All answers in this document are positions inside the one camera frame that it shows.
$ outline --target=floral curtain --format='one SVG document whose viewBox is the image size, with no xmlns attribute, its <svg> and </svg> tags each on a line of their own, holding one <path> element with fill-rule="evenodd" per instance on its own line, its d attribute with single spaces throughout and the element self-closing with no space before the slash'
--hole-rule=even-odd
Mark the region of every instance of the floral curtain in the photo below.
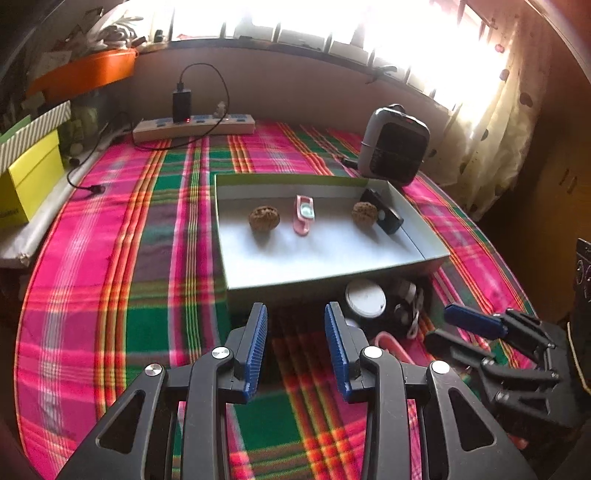
<svg viewBox="0 0 591 480">
<path fill-rule="evenodd" d="M 464 78 L 465 95 L 423 171 L 474 220 L 517 181 L 540 113 L 553 32 L 525 1 L 504 0 L 491 36 Z"/>
</svg>

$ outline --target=cardboard box tray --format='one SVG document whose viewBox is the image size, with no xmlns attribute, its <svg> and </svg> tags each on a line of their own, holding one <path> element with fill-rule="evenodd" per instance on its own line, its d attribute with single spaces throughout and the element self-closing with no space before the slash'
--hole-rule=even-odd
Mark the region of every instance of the cardboard box tray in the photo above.
<svg viewBox="0 0 591 480">
<path fill-rule="evenodd" d="M 366 188 L 376 190 L 404 218 L 387 235 L 378 225 L 359 229 L 353 205 Z M 314 199 L 316 220 L 307 236 L 293 231 L 297 194 Z M 231 310 L 253 301 L 268 304 L 335 296 L 355 277 L 419 276 L 449 256 L 441 240 L 387 181 L 283 174 L 215 177 L 223 270 Z M 279 210 L 270 233 L 253 233 L 249 213 L 260 205 Z"/>
</svg>

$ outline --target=black charging cable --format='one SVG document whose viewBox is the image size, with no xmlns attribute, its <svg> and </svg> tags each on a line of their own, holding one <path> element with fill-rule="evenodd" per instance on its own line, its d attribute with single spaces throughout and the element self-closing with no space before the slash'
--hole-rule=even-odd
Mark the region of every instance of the black charging cable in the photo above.
<svg viewBox="0 0 591 480">
<path fill-rule="evenodd" d="M 188 142 L 185 142 L 185 143 L 176 144 L 176 145 L 170 145 L 169 147 L 146 147 L 144 145 L 138 145 L 135 142 L 135 138 L 134 138 L 134 124 L 133 124 L 133 121 L 132 121 L 131 116 L 129 115 L 129 113 L 128 112 L 124 112 L 124 111 L 120 111 L 111 120 L 109 120 L 107 122 L 107 124 L 103 127 L 103 129 L 100 131 L 99 136 L 98 136 L 98 138 L 96 140 L 96 145 L 94 146 L 94 148 L 90 151 L 90 153 L 88 154 L 88 156 L 82 162 L 78 158 L 71 158 L 70 159 L 70 167 L 72 167 L 72 169 L 66 175 L 66 180 L 67 180 L 68 184 L 70 186 L 74 187 L 77 190 L 87 190 L 87 191 L 89 191 L 89 192 L 91 192 L 93 194 L 104 193 L 104 191 L 105 191 L 105 186 L 104 185 L 95 184 L 95 185 L 90 185 L 89 187 L 85 187 L 85 186 L 81 186 L 81 185 L 75 185 L 74 183 L 72 183 L 72 180 L 70 179 L 70 175 L 72 174 L 72 172 L 74 172 L 77 168 L 80 168 L 82 165 L 84 165 L 90 159 L 90 157 L 94 154 L 94 152 L 96 151 L 96 149 L 99 147 L 99 144 L 100 144 L 100 141 L 101 141 L 101 139 L 103 137 L 103 134 L 107 131 L 107 129 L 109 128 L 109 126 L 119 116 L 124 116 L 127 119 L 127 122 L 129 123 L 129 131 L 131 132 L 131 142 L 133 143 L 134 147 L 137 148 L 138 150 L 145 151 L 145 152 L 163 152 L 163 151 L 175 150 L 176 148 L 187 147 L 187 146 L 189 146 L 189 145 L 191 145 L 191 144 L 193 144 L 195 142 L 198 142 L 199 140 L 204 139 L 211 132 L 213 132 L 213 130 L 215 128 L 217 128 L 217 126 L 223 122 L 224 118 L 226 117 L 226 115 L 230 111 L 230 92 L 228 91 L 228 86 L 226 85 L 226 80 L 224 80 L 224 78 L 223 78 L 222 74 L 220 73 L 220 71 L 217 68 L 215 68 L 213 65 L 211 65 L 210 63 L 198 62 L 198 63 L 192 63 L 190 65 L 187 65 L 183 69 L 183 71 L 181 72 L 180 77 L 178 78 L 177 90 L 179 92 L 181 92 L 181 91 L 184 90 L 183 75 L 185 74 L 185 72 L 189 68 L 195 67 L 195 66 L 199 66 L 199 65 L 205 65 L 207 67 L 213 68 L 213 70 L 215 70 L 215 72 L 219 76 L 220 80 L 222 81 L 222 85 L 224 87 L 224 90 L 226 91 L 226 112 L 217 121 L 217 123 L 214 126 L 212 126 L 204 134 L 198 135 L 197 137 L 194 137 L 192 140 L 189 140 Z"/>
<path fill-rule="evenodd" d="M 95 185 L 90 185 L 89 187 L 85 187 L 82 185 L 76 185 L 72 182 L 72 179 L 70 178 L 70 176 L 72 175 L 72 173 L 74 173 L 76 171 L 77 168 L 80 168 L 82 165 L 84 165 L 86 162 L 88 162 L 91 158 L 91 156 L 96 152 L 96 149 L 99 148 L 100 145 L 100 141 L 103 138 L 103 135 L 105 134 L 105 132 L 109 129 L 109 127 L 113 124 L 113 122 L 122 114 L 124 113 L 125 115 L 128 115 L 126 112 L 118 112 L 117 114 L 115 114 L 115 116 L 113 116 L 113 118 L 111 118 L 111 120 L 109 120 L 106 125 L 101 129 L 101 131 L 99 132 L 99 135 L 96 138 L 96 144 L 95 146 L 92 148 L 92 150 L 90 151 L 90 153 L 87 155 L 87 157 L 83 160 L 80 161 L 78 158 L 76 157 L 72 157 L 70 159 L 70 167 L 72 167 L 70 169 L 70 171 L 66 174 L 66 180 L 68 182 L 68 184 L 71 187 L 74 187 L 76 190 L 87 190 L 88 192 L 91 192 L 92 194 L 100 194 L 100 193 L 104 193 L 105 192 L 105 186 L 98 183 Z"/>
<path fill-rule="evenodd" d="M 226 112 L 224 115 L 222 115 L 222 117 L 217 121 L 217 123 L 211 127 L 209 130 L 207 130 L 204 134 L 199 135 L 195 138 L 193 138 L 192 140 L 189 140 L 188 142 L 185 143 L 181 143 L 181 144 L 176 144 L 176 145 L 170 145 L 169 147 L 145 147 L 143 145 L 138 145 L 137 143 L 135 143 L 135 139 L 134 139 L 134 134 L 133 134 L 133 128 L 132 127 L 132 122 L 131 119 L 128 115 L 128 119 L 129 119 L 129 126 L 131 128 L 131 141 L 134 144 L 134 147 L 137 148 L 138 150 L 142 150 L 142 151 L 147 151 L 147 152 L 163 152 L 163 151 L 168 151 L 168 150 L 174 150 L 175 148 L 181 148 L 181 147 L 187 147 L 188 145 L 194 144 L 195 142 L 198 142 L 199 140 L 202 140 L 203 138 L 205 138 L 206 136 L 208 136 L 211 132 L 213 132 L 214 129 L 217 128 L 217 126 L 219 124 L 221 124 L 224 120 L 224 118 L 226 118 L 226 115 L 228 114 L 228 112 L 230 111 L 230 92 L 228 91 L 228 86 L 226 85 L 226 80 L 224 80 L 222 74 L 220 73 L 220 71 L 215 68 L 211 63 L 204 63 L 202 61 L 198 62 L 198 63 L 192 63 L 190 65 L 187 65 L 183 71 L 181 72 L 180 77 L 178 78 L 178 83 L 177 83 L 177 91 L 178 92 L 182 92 L 184 90 L 184 83 L 183 83 L 183 75 L 185 74 L 185 72 L 191 68 L 191 67 L 196 67 L 199 65 L 205 65 L 207 67 L 211 67 L 213 68 L 213 70 L 215 70 L 215 72 L 217 73 L 217 76 L 220 78 L 220 80 L 222 81 L 222 85 L 224 87 L 224 90 L 226 91 Z"/>
</svg>

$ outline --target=striped box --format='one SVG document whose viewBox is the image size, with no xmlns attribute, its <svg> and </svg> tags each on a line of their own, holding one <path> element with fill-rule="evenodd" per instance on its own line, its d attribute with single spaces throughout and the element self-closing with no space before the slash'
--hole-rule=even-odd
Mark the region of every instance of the striped box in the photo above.
<svg viewBox="0 0 591 480">
<path fill-rule="evenodd" d="M 7 171 L 29 148 L 45 138 L 72 116 L 68 100 L 33 120 L 16 132 L 6 143 L 0 145 L 0 175 Z"/>
</svg>

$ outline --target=power strip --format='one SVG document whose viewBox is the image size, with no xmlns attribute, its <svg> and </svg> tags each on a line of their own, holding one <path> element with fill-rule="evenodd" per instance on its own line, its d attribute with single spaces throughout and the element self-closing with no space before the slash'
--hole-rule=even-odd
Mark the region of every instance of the power strip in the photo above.
<svg viewBox="0 0 591 480">
<path fill-rule="evenodd" d="M 151 142 L 165 138 L 196 137 L 207 133 L 219 118 L 213 115 L 193 115 L 187 122 L 175 124 L 172 118 L 144 120 L 134 129 L 136 142 Z M 228 115 L 211 135 L 243 135 L 255 131 L 255 121 L 250 115 Z"/>
</svg>

